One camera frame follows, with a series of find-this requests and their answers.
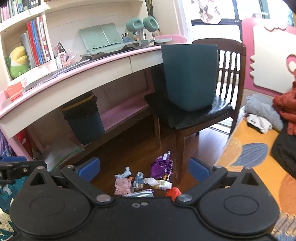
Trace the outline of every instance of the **red jacket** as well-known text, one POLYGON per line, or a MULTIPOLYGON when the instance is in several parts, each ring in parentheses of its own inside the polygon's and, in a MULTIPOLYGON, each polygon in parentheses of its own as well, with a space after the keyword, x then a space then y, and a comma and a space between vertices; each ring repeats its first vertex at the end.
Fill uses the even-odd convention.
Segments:
POLYGON ((280 116, 289 121, 287 133, 296 135, 296 81, 293 82, 291 91, 276 96, 273 103, 273 107, 280 116))

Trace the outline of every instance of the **pink cloth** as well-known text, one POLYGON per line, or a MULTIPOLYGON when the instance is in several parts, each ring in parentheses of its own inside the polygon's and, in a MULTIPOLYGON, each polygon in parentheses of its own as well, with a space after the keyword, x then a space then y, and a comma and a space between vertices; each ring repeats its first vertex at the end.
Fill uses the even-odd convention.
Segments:
POLYGON ((114 194, 115 195, 125 195, 131 193, 131 181, 127 178, 116 178, 116 181, 114 183, 114 186, 116 187, 114 194))

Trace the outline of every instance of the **green headphone ear cushion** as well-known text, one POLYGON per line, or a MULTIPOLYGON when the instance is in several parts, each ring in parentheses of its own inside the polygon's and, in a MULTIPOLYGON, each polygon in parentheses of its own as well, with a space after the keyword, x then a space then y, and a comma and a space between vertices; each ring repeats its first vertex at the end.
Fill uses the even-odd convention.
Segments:
POLYGON ((139 30, 144 28, 143 21, 139 18, 132 18, 126 23, 126 28, 131 33, 138 32, 139 30))
POLYGON ((154 17, 150 16, 143 20, 143 24, 145 26, 145 29, 147 29, 149 32, 155 32, 159 29, 159 25, 154 17))

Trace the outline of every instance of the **white headboard decoration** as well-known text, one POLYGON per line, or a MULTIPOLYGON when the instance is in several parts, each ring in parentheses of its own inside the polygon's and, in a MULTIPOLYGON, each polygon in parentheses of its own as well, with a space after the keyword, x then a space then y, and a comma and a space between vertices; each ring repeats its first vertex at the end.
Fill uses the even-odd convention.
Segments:
POLYGON ((254 26, 254 55, 250 75, 254 84, 280 93, 291 90, 295 80, 294 61, 288 62, 289 56, 296 56, 296 35, 280 29, 269 31, 265 27, 254 26))
POLYGON ((275 29, 286 30, 287 24, 285 22, 270 20, 264 24, 264 28, 268 31, 271 31, 271 32, 275 29))

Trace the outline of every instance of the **orange object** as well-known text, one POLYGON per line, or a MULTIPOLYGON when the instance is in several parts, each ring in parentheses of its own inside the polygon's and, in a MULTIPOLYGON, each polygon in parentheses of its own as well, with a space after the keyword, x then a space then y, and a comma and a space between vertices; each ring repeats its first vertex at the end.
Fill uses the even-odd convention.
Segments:
POLYGON ((166 193, 165 197, 171 197, 172 200, 175 201, 175 199, 176 199, 178 196, 180 196, 181 194, 182 194, 182 193, 181 193, 181 191, 180 191, 178 188, 176 188, 176 187, 172 187, 172 189, 169 190, 169 191, 166 193))
POLYGON ((14 85, 7 86, 6 91, 8 93, 9 99, 13 101, 22 95, 22 83, 18 82, 14 85))

